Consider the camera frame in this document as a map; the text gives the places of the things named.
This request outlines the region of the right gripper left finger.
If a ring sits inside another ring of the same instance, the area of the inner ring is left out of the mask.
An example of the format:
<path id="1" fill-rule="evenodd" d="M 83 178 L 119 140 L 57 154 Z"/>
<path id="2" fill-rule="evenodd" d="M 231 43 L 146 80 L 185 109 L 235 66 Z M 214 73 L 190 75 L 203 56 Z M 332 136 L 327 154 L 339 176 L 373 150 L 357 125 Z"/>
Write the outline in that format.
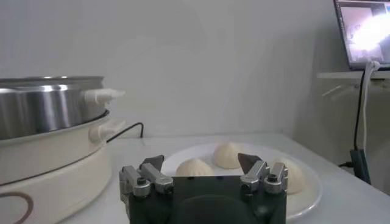
<path id="1" fill-rule="evenodd" d="M 174 180 L 161 173 L 164 160 L 163 155 L 158 155 L 146 158 L 138 168 L 122 167 L 119 171 L 121 201 L 128 201 L 130 195 L 138 198 L 148 197 L 153 187 L 158 193 L 170 194 L 173 191 Z"/>

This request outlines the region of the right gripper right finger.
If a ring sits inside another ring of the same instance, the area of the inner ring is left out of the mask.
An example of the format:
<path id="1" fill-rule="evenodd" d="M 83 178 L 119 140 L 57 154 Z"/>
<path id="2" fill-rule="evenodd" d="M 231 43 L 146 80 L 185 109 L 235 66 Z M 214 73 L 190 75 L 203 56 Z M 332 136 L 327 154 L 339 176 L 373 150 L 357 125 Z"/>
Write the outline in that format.
<path id="1" fill-rule="evenodd" d="M 244 172 L 240 184 L 249 192 L 255 192 L 260 186 L 269 194 L 286 193 L 288 188 L 288 168 L 284 163 L 275 162 L 272 167 L 259 156 L 238 153 L 238 161 Z"/>

